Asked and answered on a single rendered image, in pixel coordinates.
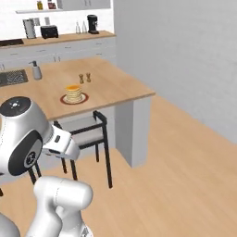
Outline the black coffee machine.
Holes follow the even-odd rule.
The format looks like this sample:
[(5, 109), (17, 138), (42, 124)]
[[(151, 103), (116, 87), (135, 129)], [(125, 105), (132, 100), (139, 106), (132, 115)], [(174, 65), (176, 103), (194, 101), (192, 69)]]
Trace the black coffee machine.
[(96, 15), (88, 15), (87, 20), (88, 20), (88, 25), (89, 25), (88, 32), (90, 34), (98, 34), (99, 31), (96, 29), (97, 28), (97, 16)]

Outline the black chair grey seat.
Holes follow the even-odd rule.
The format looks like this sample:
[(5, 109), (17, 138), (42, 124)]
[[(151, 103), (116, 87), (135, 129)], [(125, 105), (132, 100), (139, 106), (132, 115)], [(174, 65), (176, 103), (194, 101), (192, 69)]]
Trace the black chair grey seat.
[[(40, 168), (39, 168), (39, 165), (38, 165), (37, 162), (34, 164), (33, 167), (31, 167), (28, 170), (28, 173), (30, 175), (32, 184), (34, 184), (37, 181), (37, 179), (42, 176), (42, 173), (40, 171)], [(0, 196), (4, 196), (4, 193), (3, 193), (2, 189), (1, 189), (1, 187), (0, 187)]]
[(108, 187), (112, 188), (113, 183), (106, 128), (106, 116), (95, 110), (90, 117), (81, 118), (64, 124), (60, 124), (58, 120), (55, 120), (54, 125), (59, 129), (69, 131), (81, 150), (93, 146), (95, 148), (96, 161), (99, 161), (99, 144), (102, 143), (104, 145), (107, 182)]

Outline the black toaster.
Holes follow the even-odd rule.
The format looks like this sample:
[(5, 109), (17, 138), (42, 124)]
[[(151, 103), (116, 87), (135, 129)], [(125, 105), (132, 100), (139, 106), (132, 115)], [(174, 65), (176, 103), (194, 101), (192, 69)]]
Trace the black toaster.
[(44, 39), (57, 38), (58, 30), (56, 25), (46, 25), (41, 27), (41, 35)]

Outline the grey metal canister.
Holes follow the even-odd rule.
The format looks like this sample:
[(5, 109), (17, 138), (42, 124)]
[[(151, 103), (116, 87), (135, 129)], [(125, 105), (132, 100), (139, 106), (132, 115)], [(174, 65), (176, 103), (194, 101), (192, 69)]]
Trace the grey metal canister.
[(36, 33), (34, 29), (34, 22), (32, 19), (24, 19), (23, 26), (28, 39), (35, 39)]

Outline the black hob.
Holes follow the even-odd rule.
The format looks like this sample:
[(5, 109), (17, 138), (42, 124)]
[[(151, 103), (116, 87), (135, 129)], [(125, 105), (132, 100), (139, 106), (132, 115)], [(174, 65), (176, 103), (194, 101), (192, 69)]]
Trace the black hob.
[(0, 41), (0, 47), (11, 46), (11, 45), (22, 45), (24, 44), (22, 39), (11, 39)]

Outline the white cupboard run wooden top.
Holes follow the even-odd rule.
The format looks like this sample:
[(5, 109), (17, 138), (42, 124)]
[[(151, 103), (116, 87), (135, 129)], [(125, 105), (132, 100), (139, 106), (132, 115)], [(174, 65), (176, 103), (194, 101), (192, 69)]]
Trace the white cupboard run wooden top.
[(116, 63), (116, 35), (108, 31), (98, 34), (71, 33), (58, 38), (23, 39), (23, 44), (0, 47), (0, 71), (85, 57), (100, 56)]

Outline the brown round plate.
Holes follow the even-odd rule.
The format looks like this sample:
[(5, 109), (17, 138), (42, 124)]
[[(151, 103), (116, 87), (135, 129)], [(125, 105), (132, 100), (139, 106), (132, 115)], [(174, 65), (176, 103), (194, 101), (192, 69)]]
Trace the brown round plate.
[(82, 104), (82, 103), (88, 101), (88, 99), (89, 99), (89, 95), (86, 93), (82, 93), (81, 99), (79, 99), (78, 101), (71, 102), (67, 99), (67, 95), (64, 94), (60, 97), (60, 102), (65, 105), (78, 105), (78, 104)]

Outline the grey soap dispenser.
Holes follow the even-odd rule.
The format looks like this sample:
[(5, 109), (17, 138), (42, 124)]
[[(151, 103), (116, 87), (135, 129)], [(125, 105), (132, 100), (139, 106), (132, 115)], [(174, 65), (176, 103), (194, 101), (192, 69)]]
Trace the grey soap dispenser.
[(32, 74), (33, 74), (33, 78), (35, 80), (40, 80), (42, 78), (42, 72), (41, 72), (41, 69), (40, 67), (37, 65), (37, 62), (35, 60), (33, 60), (31, 62), (32, 64)]

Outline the dark sink basin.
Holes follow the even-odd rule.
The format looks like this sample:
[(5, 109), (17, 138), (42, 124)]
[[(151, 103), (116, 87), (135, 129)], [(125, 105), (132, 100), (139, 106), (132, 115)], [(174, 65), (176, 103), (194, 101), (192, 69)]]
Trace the dark sink basin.
[(0, 73), (0, 87), (20, 84), (27, 81), (28, 77), (24, 69), (12, 70)]

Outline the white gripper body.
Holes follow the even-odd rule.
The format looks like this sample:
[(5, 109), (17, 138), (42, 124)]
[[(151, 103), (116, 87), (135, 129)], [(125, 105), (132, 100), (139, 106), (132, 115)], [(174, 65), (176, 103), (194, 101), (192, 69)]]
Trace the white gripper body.
[(57, 150), (60, 153), (60, 156), (66, 159), (77, 160), (80, 155), (80, 148), (68, 131), (59, 133)]

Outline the white wall shelf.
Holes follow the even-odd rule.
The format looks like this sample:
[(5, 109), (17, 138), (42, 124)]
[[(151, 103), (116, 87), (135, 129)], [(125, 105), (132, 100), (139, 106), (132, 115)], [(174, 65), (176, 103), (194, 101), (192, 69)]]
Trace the white wall shelf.
[(60, 12), (63, 11), (63, 9), (57, 8), (57, 9), (32, 9), (32, 10), (16, 10), (17, 14), (32, 14), (32, 13), (48, 13), (48, 12)]

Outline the stack of pancakes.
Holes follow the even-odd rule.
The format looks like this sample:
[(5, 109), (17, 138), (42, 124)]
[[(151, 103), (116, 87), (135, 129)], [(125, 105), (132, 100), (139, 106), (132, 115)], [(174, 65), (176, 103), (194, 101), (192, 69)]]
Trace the stack of pancakes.
[(66, 87), (67, 100), (71, 103), (78, 103), (81, 100), (81, 87), (79, 84), (72, 84)]

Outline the white wall cupboard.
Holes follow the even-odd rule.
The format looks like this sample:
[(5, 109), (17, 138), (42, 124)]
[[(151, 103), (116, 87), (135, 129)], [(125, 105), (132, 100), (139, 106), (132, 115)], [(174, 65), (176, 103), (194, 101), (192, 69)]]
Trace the white wall cupboard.
[(110, 8), (110, 0), (56, 0), (56, 4), (67, 11)]

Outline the wooden top dining counter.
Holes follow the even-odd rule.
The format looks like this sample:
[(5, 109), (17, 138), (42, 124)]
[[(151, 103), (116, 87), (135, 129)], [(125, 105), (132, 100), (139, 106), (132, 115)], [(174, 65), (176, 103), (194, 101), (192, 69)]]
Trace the wooden top dining counter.
[[(12, 96), (28, 96), (50, 120), (113, 106), (116, 148), (131, 167), (145, 163), (154, 91), (100, 57), (43, 64), (41, 71), (43, 78), (39, 81), (33, 78), (31, 68), (26, 68), (27, 82), (0, 87), (0, 104)], [(89, 100), (75, 106), (62, 104), (60, 98), (65, 88), (87, 72), (92, 81), (83, 84), (82, 89)]]

